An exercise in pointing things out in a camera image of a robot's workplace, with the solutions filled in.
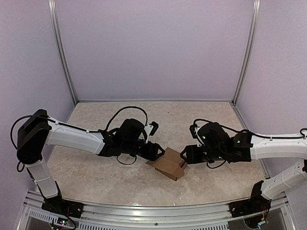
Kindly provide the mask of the brown cardboard box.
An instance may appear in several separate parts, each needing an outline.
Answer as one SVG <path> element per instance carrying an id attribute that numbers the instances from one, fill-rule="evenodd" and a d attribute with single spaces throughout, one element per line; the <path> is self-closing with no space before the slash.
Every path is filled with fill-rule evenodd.
<path id="1" fill-rule="evenodd" d="M 146 164 L 154 167 L 157 171 L 177 181 L 185 175 L 187 163 L 180 157 L 180 153 L 176 150 L 167 147 L 163 156 L 155 161 L 147 161 Z"/>

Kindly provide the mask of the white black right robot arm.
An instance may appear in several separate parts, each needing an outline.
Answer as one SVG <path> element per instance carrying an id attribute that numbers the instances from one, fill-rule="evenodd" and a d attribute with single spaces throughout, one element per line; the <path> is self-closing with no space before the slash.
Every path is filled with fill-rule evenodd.
<path id="1" fill-rule="evenodd" d="M 251 162 L 269 158 L 296 158 L 298 161 L 278 175 L 254 184 L 250 198 L 245 202 L 248 212 L 255 213 L 276 195 L 307 180 L 307 134 L 303 128 L 295 135 L 261 135 L 249 130 L 236 131 L 230 137 L 226 127 L 207 122 L 202 127 L 190 126 L 196 145 L 188 145 L 180 153 L 187 164 Z"/>

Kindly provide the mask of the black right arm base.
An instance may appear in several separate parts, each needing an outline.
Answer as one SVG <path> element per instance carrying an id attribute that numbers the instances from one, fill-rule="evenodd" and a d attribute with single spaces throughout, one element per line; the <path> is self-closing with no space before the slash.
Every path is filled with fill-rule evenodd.
<path id="1" fill-rule="evenodd" d="M 261 186 L 263 180 L 254 184 L 248 199 L 229 203 L 229 209 L 233 218 L 250 215 L 257 212 L 268 211 L 271 208 L 271 200 L 262 196 Z"/>

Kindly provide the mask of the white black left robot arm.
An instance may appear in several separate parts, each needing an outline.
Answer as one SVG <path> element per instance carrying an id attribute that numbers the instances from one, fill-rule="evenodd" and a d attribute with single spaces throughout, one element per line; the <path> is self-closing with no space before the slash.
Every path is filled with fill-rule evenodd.
<path id="1" fill-rule="evenodd" d="M 19 127 L 17 140 L 11 141 L 17 151 L 17 159 L 28 170 L 42 196 L 48 199 L 48 205 L 57 213 L 67 209 L 67 202 L 61 198 L 60 189 L 44 160 L 44 146 L 62 146 L 101 157 L 128 154 L 149 161 L 155 161 L 165 154 L 159 144 L 149 140 L 159 127 L 156 122 L 143 124 L 129 118 L 114 129 L 89 130 L 60 122 L 48 116 L 46 110 L 39 109 L 33 115 L 17 119 L 11 132 L 21 120 L 26 122 Z"/>

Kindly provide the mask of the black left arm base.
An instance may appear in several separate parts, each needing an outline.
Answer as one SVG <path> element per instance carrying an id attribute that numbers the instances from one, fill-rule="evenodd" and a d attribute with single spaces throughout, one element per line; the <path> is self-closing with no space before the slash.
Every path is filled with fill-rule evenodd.
<path id="1" fill-rule="evenodd" d="M 80 219 L 84 204 L 81 202 L 63 199 L 57 182 L 55 182 L 55 184 L 58 193 L 56 196 L 51 198 L 46 198 L 39 187 L 41 196 L 44 199 L 42 204 L 42 209 L 52 213 L 61 214 L 66 217 L 73 217 Z"/>

